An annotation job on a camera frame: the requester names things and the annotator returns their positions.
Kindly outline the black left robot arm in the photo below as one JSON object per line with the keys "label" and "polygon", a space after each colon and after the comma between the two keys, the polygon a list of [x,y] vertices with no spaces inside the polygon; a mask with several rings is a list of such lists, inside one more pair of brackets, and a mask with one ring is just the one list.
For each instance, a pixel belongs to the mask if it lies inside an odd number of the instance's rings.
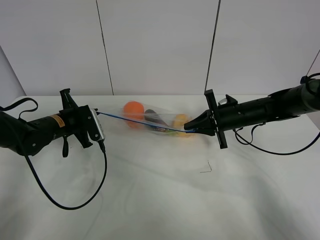
{"label": "black left robot arm", "polygon": [[63,138],[62,156],[68,156],[67,138],[74,135],[83,148],[92,146],[99,139],[99,134],[90,108],[78,106],[70,96],[70,89],[60,91],[63,109],[58,113],[25,121],[6,113],[24,102],[37,102],[30,98],[22,98],[8,107],[0,108],[0,146],[24,156],[34,156],[53,140]]}

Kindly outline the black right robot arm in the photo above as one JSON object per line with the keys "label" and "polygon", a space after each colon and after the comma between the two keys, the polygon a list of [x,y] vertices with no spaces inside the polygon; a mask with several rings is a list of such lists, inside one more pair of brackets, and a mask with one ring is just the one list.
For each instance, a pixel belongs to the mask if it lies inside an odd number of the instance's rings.
{"label": "black right robot arm", "polygon": [[204,95],[208,110],[185,123],[184,129],[197,134],[217,136],[221,149],[228,147],[226,131],[293,119],[320,110],[320,80],[317,73],[303,76],[297,87],[243,103],[238,103],[230,95],[217,102],[211,89],[205,91]]}

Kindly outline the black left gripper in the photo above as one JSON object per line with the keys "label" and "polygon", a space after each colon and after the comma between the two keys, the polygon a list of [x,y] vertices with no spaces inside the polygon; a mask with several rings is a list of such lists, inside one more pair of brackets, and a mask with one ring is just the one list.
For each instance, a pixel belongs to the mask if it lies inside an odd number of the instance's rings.
{"label": "black left gripper", "polygon": [[89,141],[88,132],[81,117],[80,107],[71,97],[70,91],[69,88],[66,88],[59,92],[63,107],[63,109],[59,111],[59,114],[66,127],[63,140],[65,143],[68,143],[67,138],[74,135],[83,148],[89,148],[93,144]]}

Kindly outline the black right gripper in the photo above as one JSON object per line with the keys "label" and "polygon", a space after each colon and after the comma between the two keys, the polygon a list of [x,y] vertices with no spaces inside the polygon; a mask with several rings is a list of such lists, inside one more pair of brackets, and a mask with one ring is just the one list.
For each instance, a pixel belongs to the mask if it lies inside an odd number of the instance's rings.
{"label": "black right gripper", "polygon": [[[207,136],[217,136],[220,149],[226,149],[228,147],[224,130],[221,128],[221,117],[218,110],[216,98],[212,89],[204,92],[209,110],[204,111],[201,115],[195,119],[184,124],[186,131],[194,130],[197,134],[203,134]],[[215,122],[215,127],[212,127],[212,120]]]}

